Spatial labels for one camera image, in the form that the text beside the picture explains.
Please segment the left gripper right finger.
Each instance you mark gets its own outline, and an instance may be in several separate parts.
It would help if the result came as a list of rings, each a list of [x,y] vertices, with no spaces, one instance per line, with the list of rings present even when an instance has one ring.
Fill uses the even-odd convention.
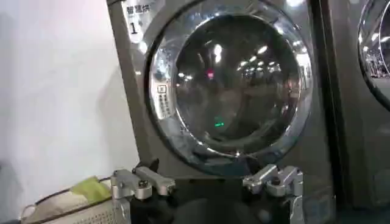
[[[295,166],[279,169],[275,164],[268,164],[257,173],[244,177],[242,183],[252,194],[266,189],[274,197],[303,195],[303,172]]]

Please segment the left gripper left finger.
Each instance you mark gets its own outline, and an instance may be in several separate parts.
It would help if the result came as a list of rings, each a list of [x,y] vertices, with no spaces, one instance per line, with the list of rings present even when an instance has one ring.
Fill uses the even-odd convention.
[[[160,175],[158,167],[159,159],[153,159],[149,163],[139,162],[132,170],[115,170],[110,177],[112,198],[147,200],[153,195],[153,190],[160,196],[170,196],[176,189],[176,181]]]

